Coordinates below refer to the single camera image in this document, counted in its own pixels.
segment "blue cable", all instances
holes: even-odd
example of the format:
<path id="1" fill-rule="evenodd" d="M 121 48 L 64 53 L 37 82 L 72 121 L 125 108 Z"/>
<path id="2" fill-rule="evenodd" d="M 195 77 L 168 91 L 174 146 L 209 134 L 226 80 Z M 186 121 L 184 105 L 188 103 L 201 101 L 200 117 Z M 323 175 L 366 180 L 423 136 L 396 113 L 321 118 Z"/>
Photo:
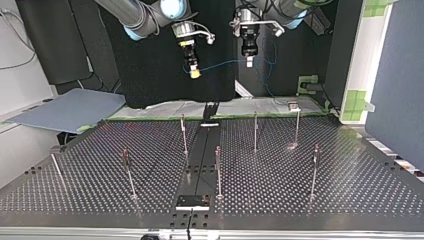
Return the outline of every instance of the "blue cable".
<path id="1" fill-rule="evenodd" d="M 268 58 L 264 58 L 264 57 L 255 57 L 255 58 L 254 58 L 254 60 L 255 60 L 255 59 L 263 60 L 264 62 L 268 63 L 270 66 L 277 64 L 277 62 L 276 62 L 276 61 L 271 62 Z M 217 68 L 217 67 L 220 67 L 220 66 L 226 65 L 226 64 L 236 63 L 236 62 L 237 62 L 237 63 L 238 63 L 238 62 L 246 62 L 246 60 L 238 60 L 238 59 L 228 60 L 228 61 L 225 61 L 225 62 L 222 62 L 222 63 L 218 63 L 218 64 L 215 64 L 215 65 L 212 65 L 212 66 L 210 66 L 210 67 L 202 68 L 202 69 L 200 69 L 200 72 L 208 71 L 208 70 L 211 70 L 211 69 L 214 69 L 214 68 Z M 183 70 L 184 70 L 184 72 L 185 72 L 185 73 L 187 73 L 187 74 L 189 73 L 189 72 L 185 69 L 185 67 L 184 67 L 184 66 L 183 66 Z"/>

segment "vertical metal post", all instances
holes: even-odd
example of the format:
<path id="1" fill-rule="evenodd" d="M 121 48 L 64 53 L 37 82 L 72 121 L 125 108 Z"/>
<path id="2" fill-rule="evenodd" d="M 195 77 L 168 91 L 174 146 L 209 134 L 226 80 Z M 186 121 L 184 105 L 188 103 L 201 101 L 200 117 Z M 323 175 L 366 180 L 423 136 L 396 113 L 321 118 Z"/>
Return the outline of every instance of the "vertical metal post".
<path id="1" fill-rule="evenodd" d="M 315 194 L 315 181 L 316 181 L 316 177 L 317 177 L 317 170 L 319 167 L 319 162 L 321 161 L 321 149 L 319 144 L 315 144 L 315 148 L 314 148 L 314 155 L 313 155 L 313 159 L 314 161 L 314 175 L 312 177 L 312 187 L 311 187 L 311 201 L 314 199 Z"/>
<path id="2" fill-rule="evenodd" d="M 258 151 L 258 114 L 255 112 L 255 153 Z"/>
<path id="3" fill-rule="evenodd" d="M 184 124 L 184 114 L 181 117 L 181 131 L 183 132 L 183 139 L 184 139 L 184 154 L 188 155 L 186 129 Z"/>
<path id="4" fill-rule="evenodd" d="M 218 175 L 218 199 L 222 199 L 224 196 L 222 195 L 221 190 L 221 147 L 217 146 L 215 150 L 215 169 Z"/>
<path id="5" fill-rule="evenodd" d="M 135 192 L 135 187 L 134 187 L 134 181 L 133 178 L 131 176 L 131 160 L 130 160 L 130 152 L 128 150 L 128 148 L 124 148 L 124 150 L 122 151 L 122 165 L 124 166 L 124 170 L 127 172 L 128 174 L 128 179 L 130 181 L 131 184 L 131 190 L 132 190 L 132 196 L 131 198 L 137 199 L 137 193 Z"/>
<path id="6" fill-rule="evenodd" d="M 55 168 L 57 170 L 57 173 L 59 173 L 59 176 L 62 178 L 63 177 L 62 176 L 62 170 L 60 170 L 60 167 L 59 167 L 59 164 L 57 162 L 56 156 L 54 155 L 54 153 L 51 153 L 50 156 L 53 159 L 53 163 L 54 163 L 54 166 L 55 166 Z"/>
<path id="7" fill-rule="evenodd" d="M 294 142 L 289 145 L 289 149 L 295 149 L 298 145 L 301 109 L 299 108 L 299 104 L 297 102 L 289 102 L 288 108 L 289 108 L 290 112 L 296 112 L 297 113 L 297 116 L 296 116 L 296 133 L 294 135 Z"/>

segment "black cable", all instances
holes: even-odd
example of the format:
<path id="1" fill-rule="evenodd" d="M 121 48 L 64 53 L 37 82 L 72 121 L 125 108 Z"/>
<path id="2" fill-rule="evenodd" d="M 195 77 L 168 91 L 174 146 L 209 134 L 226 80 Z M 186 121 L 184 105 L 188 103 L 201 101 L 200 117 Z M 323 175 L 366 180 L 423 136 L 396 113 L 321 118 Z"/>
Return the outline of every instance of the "black cable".
<path id="1" fill-rule="evenodd" d="M 72 7 L 72 4 L 71 4 L 71 2 L 69 0 L 68 0 L 68 4 L 69 4 L 69 8 L 70 8 L 70 10 L 72 12 L 72 18 L 74 19 L 75 25 L 77 27 L 78 34 L 79 34 L 79 36 L 81 38 L 82 46 L 84 48 L 85 53 L 87 54 L 88 59 L 90 60 L 90 64 L 91 64 L 91 58 L 90 58 L 90 56 L 88 56 L 87 46 L 85 45 L 85 42 L 84 42 L 84 39 L 82 37 L 82 33 L 81 33 L 81 30 L 80 30 L 80 27 L 79 27 L 77 18 L 75 17 L 74 8 Z M 89 79 L 89 78 L 93 77 L 93 75 L 95 75 L 96 78 L 97 78 L 97 80 L 102 84 L 100 88 L 95 89 L 95 90 L 96 91 L 100 91 L 104 87 L 108 92 L 110 92 L 109 88 L 105 85 L 105 83 L 103 82 L 103 80 L 94 72 L 94 67 L 93 67 L 93 72 L 91 73 L 91 75 L 89 77 L 84 78 L 84 79 L 78 79 L 78 80 L 80 80 L 80 81 L 81 80 L 86 80 L 86 79 Z"/>
<path id="2" fill-rule="evenodd" d="M 96 89 L 96 91 L 100 91 L 102 90 L 102 88 L 105 88 L 106 91 L 110 92 L 111 90 L 109 90 L 109 88 L 105 85 L 105 83 L 103 82 L 103 80 L 99 77 L 99 75 L 97 75 L 95 72 L 93 72 L 93 75 L 96 76 L 96 78 L 99 80 L 99 82 L 102 83 L 102 85 L 100 86 L 100 88 Z"/>
<path id="3" fill-rule="evenodd" d="M 250 2 L 247 2 L 246 0 L 241 0 L 242 5 L 236 7 L 236 11 L 237 9 L 247 9 L 249 10 L 253 15 L 255 15 L 257 18 L 262 19 L 262 16 L 260 16 L 259 14 L 257 14 L 255 11 L 252 10 L 252 8 L 256 8 L 255 6 L 253 6 Z"/>
<path id="4" fill-rule="evenodd" d="M 310 7 L 321 7 L 321 6 L 332 3 L 334 0 L 328 0 L 325 2 L 316 2 L 316 3 L 308 2 L 306 0 L 297 0 L 297 1 Z"/>
<path id="5" fill-rule="evenodd" d="M 336 105 L 334 105 L 333 101 L 331 101 L 330 97 L 328 96 L 327 91 L 325 90 L 324 84 L 322 84 L 322 83 L 320 83 L 320 84 L 321 84 L 322 90 L 323 90 L 323 92 L 325 94 L 325 97 L 330 102 L 330 104 L 333 105 L 333 108 L 334 108 L 334 110 L 336 110 L 337 114 L 339 116 L 341 116 L 339 110 L 337 110 L 337 108 L 336 108 Z"/>

